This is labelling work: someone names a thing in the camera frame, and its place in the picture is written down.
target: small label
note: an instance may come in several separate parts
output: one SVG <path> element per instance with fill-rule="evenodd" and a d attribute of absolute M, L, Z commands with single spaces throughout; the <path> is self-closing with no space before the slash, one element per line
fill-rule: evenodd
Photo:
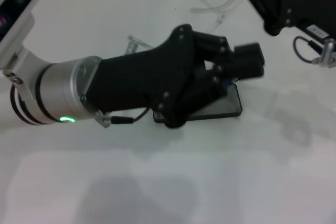
<path fill-rule="evenodd" d="M 324 39 L 326 37 L 329 36 L 328 33 L 326 33 L 325 31 L 323 31 L 320 27 L 316 26 L 316 25 L 311 25 L 308 26 L 306 28 L 308 31 L 312 32 L 313 34 L 315 34 L 317 37 Z"/>

